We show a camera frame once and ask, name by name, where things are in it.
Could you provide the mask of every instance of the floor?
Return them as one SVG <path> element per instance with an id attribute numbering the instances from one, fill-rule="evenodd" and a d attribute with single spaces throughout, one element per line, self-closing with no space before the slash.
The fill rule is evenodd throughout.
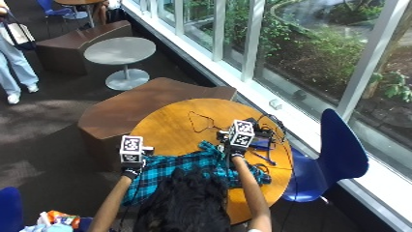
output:
<path id="1" fill-rule="evenodd" d="M 8 2 L 36 40 L 45 40 L 45 18 L 36 1 Z M 79 24 L 69 21 L 69 30 Z M 51 18 L 51 31 L 52 37 L 65 33 L 59 18 Z M 76 123 L 91 105 L 120 94 L 105 87 L 104 78 L 121 67 L 95 65 L 88 75 L 75 76 L 44 71 L 33 51 L 25 52 L 25 57 L 40 78 L 40 91 L 28 94 L 23 90 L 17 105 L 8 105 L 0 93 L 0 189 L 19 188 L 24 223 L 32 225 L 39 214 L 49 210 L 92 217 L 115 185 L 119 174 L 96 171 Z M 161 50 L 131 67 L 148 71 L 152 78 L 164 76 L 197 84 Z M 360 231 L 321 200 L 305 204 L 280 200 L 271 209 L 273 231 Z M 124 231 L 131 231 L 132 215 Z M 241 226 L 233 227 L 233 231 L 241 230 Z"/>

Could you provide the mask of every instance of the bench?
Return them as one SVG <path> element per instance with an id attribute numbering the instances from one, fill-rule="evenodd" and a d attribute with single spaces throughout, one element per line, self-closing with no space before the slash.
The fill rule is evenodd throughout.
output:
<path id="1" fill-rule="evenodd" d="M 232 87 L 209 88 L 159 77 L 91 106 L 77 127 L 97 168 L 104 171 L 120 170 L 116 148 L 120 146 L 121 136 L 129 134 L 137 123 L 157 109 L 191 99 L 231 101 L 236 93 Z"/>
<path id="2" fill-rule="evenodd" d="M 37 42 L 36 53 L 45 71 L 85 75 L 91 63 L 84 58 L 87 48 L 100 41 L 131 36 L 128 21 L 117 21 Z"/>

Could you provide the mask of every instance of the round wooden table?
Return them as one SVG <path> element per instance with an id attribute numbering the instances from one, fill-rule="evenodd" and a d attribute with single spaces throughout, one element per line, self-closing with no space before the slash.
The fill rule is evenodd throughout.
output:
<path id="1" fill-rule="evenodd" d="M 72 6 L 72 7 L 87 6 L 89 23 L 91 23 L 91 27 L 93 27 L 93 16 L 92 16 L 91 5 L 104 2 L 104 0 L 55 0 L 55 2 L 57 2 L 60 5 Z"/>
<path id="2" fill-rule="evenodd" d="M 197 116 L 195 113 L 189 113 L 191 111 L 211 118 L 213 125 L 211 120 Z M 193 127 L 196 131 L 203 130 L 207 126 L 228 128 L 235 119 L 244 120 L 252 117 L 257 120 L 260 116 L 261 113 L 256 109 L 233 101 L 192 99 L 172 103 L 151 113 L 133 128 L 131 135 L 143 136 L 144 146 L 155 147 L 155 154 L 180 156 L 199 151 L 197 145 L 203 140 L 215 145 L 219 144 L 216 140 L 217 129 L 195 132 Z M 283 136 L 281 130 L 267 117 L 260 120 L 259 124 L 267 124 Z M 267 156 L 267 152 L 257 153 L 264 157 Z M 251 164 L 263 163 L 269 169 L 272 183 L 261 186 L 269 206 L 280 199 L 292 174 L 291 148 L 287 141 L 276 145 L 275 150 L 271 151 L 271 156 L 272 160 L 277 163 L 276 166 L 271 166 L 267 161 L 251 152 L 247 152 L 244 156 Z M 229 189 L 227 211 L 232 224 L 251 219 L 244 199 L 244 190 L 241 188 Z"/>

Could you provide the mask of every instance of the table top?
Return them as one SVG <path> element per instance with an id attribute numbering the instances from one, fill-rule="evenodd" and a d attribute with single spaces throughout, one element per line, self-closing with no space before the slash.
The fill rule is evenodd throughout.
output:
<path id="1" fill-rule="evenodd" d="M 103 2 L 104 0 L 55 0 L 55 1 L 61 5 L 81 6 Z"/>
<path id="2" fill-rule="evenodd" d="M 209 117 L 213 120 L 213 125 L 219 128 L 228 128 L 235 119 L 244 120 L 252 117 L 257 120 L 261 116 L 261 113 L 256 109 L 233 101 L 192 99 L 172 103 L 151 113 L 136 125 L 131 135 L 143 136 L 144 146 L 155 147 L 155 154 L 159 155 L 180 156 L 199 151 L 200 148 L 197 145 L 203 140 L 217 145 L 217 129 L 207 129 L 196 133 L 193 127 L 200 131 L 212 125 L 211 122 L 207 124 L 205 117 L 196 116 L 193 113 L 191 113 L 189 118 L 191 111 Z M 260 125 L 267 124 L 276 131 L 277 135 L 283 136 L 281 130 L 267 117 L 259 123 Z M 264 157 L 267 156 L 265 152 L 257 153 Z M 244 155 L 251 164 L 263 163 L 269 169 L 272 183 L 261 187 L 269 206 L 280 199 L 291 178 L 292 158 L 287 141 L 276 145 L 275 150 L 271 151 L 271 155 L 277 166 L 271 166 L 267 161 L 255 156 L 249 151 Z M 229 189 L 227 210 L 232 224 L 251 219 L 241 188 Z"/>
<path id="3" fill-rule="evenodd" d="M 127 65 L 148 58 L 155 43 L 139 37 L 121 37 L 95 43 L 85 50 L 85 58 L 101 65 Z"/>

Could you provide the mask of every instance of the glass window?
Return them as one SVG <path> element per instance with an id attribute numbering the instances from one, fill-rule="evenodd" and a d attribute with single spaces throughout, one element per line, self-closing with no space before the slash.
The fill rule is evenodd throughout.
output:
<path id="1" fill-rule="evenodd" d="M 267 2 L 253 79 L 319 118 L 337 105 L 384 0 Z"/>
<path id="2" fill-rule="evenodd" d="M 213 1 L 184 1 L 184 34 L 207 50 L 212 46 Z"/>
<path id="3" fill-rule="evenodd" d="M 173 0 L 157 0 L 157 16 L 175 27 L 175 6 Z"/>
<path id="4" fill-rule="evenodd" d="M 243 69 L 248 9 L 248 1 L 227 0 L 223 60 L 239 70 Z"/>
<path id="5" fill-rule="evenodd" d="M 412 180 L 411 19 L 409 6 L 395 29 L 351 121 L 356 134 L 373 151 L 373 156 L 401 172 L 409 180 Z"/>

